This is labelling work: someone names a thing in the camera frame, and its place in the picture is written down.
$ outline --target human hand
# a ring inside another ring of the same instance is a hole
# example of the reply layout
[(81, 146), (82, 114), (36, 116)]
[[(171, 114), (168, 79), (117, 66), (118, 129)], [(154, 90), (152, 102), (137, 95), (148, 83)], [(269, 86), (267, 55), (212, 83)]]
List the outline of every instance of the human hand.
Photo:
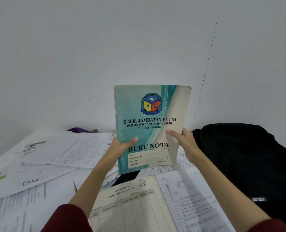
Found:
[(110, 171), (117, 161), (117, 159), (122, 156), (122, 154), (129, 148), (134, 146), (138, 141), (138, 137), (131, 139), (127, 143), (121, 144), (115, 137), (107, 150), (107, 152), (102, 156), (100, 161), (97, 163), (95, 168), (102, 169), (106, 172)]
[(192, 164), (196, 165), (198, 157), (204, 154), (198, 148), (198, 145), (193, 137), (192, 132), (187, 130), (186, 128), (183, 128), (182, 134), (178, 134), (171, 129), (167, 129), (166, 131), (168, 132), (168, 134), (170, 134), (172, 137), (175, 137), (179, 141), (182, 148), (184, 148), (187, 159)]

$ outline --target note book cover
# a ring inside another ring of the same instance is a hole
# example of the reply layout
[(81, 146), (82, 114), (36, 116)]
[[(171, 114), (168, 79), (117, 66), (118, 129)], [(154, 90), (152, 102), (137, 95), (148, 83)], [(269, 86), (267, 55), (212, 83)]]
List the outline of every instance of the note book cover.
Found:
[(182, 133), (191, 87), (117, 85), (114, 87), (117, 139), (139, 137), (118, 159), (119, 173), (174, 165), (179, 143), (166, 129)]

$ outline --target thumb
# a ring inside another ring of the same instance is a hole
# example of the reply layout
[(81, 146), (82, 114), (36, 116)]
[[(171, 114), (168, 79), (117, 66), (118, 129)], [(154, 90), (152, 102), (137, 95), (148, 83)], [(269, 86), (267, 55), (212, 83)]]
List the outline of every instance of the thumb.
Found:
[(136, 144), (138, 139), (139, 139), (138, 137), (135, 137), (135, 138), (131, 139), (129, 142), (124, 143), (125, 148), (128, 149), (129, 147), (134, 146), (134, 144)]
[(171, 129), (167, 129), (166, 130), (168, 132), (168, 134), (170, 134), (172, 137), (175, 137), (179, 142), (181, 142), (181, 137), (182, 135), (178, 134), (177, 132), (171, 130)]

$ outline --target maroon sleeve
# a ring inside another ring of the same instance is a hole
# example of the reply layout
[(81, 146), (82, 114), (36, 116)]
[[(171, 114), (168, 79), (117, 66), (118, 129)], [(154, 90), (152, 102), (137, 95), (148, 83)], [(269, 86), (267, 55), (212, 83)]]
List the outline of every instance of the maroon sleeve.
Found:
[(279, 219), (269, 219), (258, 223), (248, 232), (286, 232), (286, 225)]
[(59, 206), (45, 224), (41, 232), (92, 232), (88, 220), (78, 206), (64, 204)]

